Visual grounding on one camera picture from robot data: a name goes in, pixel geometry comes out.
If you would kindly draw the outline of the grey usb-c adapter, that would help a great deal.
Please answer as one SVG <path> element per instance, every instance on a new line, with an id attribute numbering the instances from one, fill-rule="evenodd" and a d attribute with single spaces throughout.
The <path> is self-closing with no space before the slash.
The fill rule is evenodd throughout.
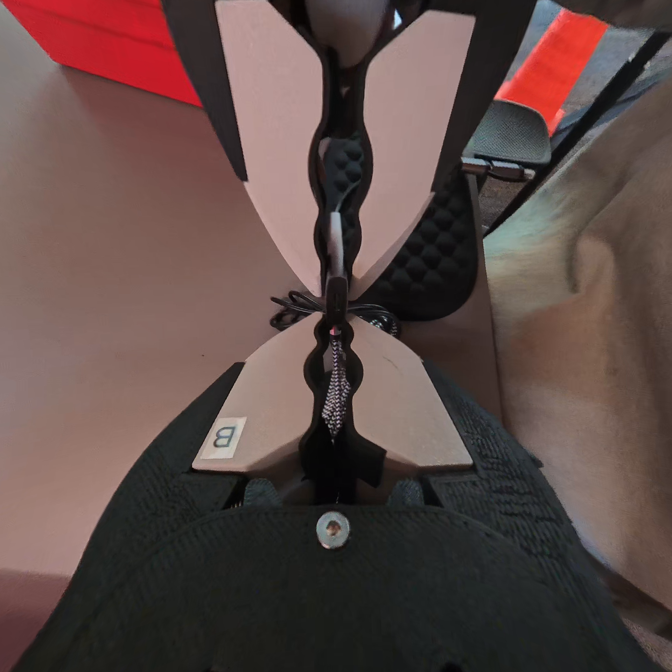
<path id="1" fill-rule="evenodd" d="M 328 275 L 324 290 L 324 314 L 330 327 L 339 327 L 348 314 L 349 282 L 343 275 Z"/>

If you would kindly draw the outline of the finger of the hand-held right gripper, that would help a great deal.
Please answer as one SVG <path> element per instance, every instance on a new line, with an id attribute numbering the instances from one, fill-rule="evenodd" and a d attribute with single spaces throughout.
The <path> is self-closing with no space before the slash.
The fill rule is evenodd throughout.
<path id="1" fill-rule="evenodd" d="M 475 17 L 426 11 L 374 56 L 363 121 L 372 177 L 359 208 L 352 286 L 371 286 L 424 214 Z"/>
<path id="2" fill-rule="evenodd" d="M 247 177 L 244 186 L 303 286 L 323 294 L 316 160 L 329 115 L 324 48 L 268 1 L 217 1 L 216 19 Z"/>

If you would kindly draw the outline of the grey mesh office chair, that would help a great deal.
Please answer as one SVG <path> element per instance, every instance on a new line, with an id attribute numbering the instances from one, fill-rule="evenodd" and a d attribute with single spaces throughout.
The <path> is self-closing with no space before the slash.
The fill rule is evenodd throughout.
<path id="1" fill-rule="evenodd" d="M 541 167 L 551 159 L 543 116 L 531 107 L 496 99 L 489 106 L 463 157 Z"/>

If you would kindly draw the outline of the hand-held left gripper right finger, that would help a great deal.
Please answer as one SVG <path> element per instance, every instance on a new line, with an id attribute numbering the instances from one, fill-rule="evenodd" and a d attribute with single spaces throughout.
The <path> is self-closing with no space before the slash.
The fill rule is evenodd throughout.
<path id="1" fill-rule="evenodd" d="M 347 434 L 357 479 L 367 487 L 391 487 L 401 478 L 473 469 L 422 359 L 381 329 L 352 332 L 351 354 L 362 365 Z"/>

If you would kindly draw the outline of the red plastic bin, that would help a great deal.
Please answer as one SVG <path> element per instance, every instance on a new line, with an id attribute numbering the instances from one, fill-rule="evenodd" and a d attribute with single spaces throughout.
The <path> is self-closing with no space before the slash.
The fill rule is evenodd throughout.
<path id="1" fill-rule="evenodd" d="M 160 1 L 2 1 L 52 61 L 201 107 Z"/>
<path id="2" fill-rule="evenodd" d="M 608 24 L 561 9 L 496 99 L 529 107 L 552 136 L 565 115 L 565 102 L 590 61 Z"/>

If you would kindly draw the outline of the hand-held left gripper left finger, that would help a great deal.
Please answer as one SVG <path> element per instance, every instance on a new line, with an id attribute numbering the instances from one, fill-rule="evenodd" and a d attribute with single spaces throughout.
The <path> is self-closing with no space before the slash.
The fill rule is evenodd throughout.
<path id="1" fill-rule="evenodd" d="M 243 364 L 192 462 L 197 471 L 300 473 L 298 445 L 313 420 L 314 394 L 304 375 L 319 321 L 273 336 Z"/>

